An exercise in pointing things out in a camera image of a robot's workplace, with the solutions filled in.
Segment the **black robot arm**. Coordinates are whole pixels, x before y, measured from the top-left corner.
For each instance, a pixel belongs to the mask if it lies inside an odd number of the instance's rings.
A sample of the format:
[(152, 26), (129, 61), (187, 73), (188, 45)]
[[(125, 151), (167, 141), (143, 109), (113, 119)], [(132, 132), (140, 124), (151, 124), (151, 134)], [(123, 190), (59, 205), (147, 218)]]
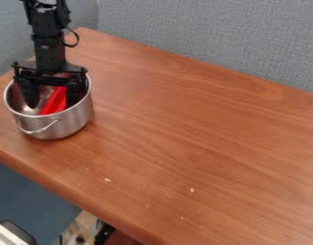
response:
[(71, 11), (65, 0), (45, 3), (42, 0), (18, 0), (22, 3), (28, 25), (32, 27), (30, 38), (34, 46), (33, 61), (14, 61), (14, 83), (18, 85), (25, 103), (36, 108), (40, 102), (40, 86), (59, 86), (65, 89), (65, 104), (75, 105), (85, 85), (87, 69), (68, 63), (65, 49), (68, 44), (64, 30), (77, 33), (68, 27)]

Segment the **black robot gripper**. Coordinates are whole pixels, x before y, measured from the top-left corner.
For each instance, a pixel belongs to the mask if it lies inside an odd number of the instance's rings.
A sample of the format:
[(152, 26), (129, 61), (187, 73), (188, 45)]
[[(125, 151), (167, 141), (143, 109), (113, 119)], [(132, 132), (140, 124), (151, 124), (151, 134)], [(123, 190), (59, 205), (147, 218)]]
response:
[(64, 35), (32, 35), (34, 59), (13, 63), (13, 80), (26, 105), (34, 109), (40, 102), (40, 85), (67, 87), (67, 107), (73, 106), (85, 95), (87, 69), (67, 61)]

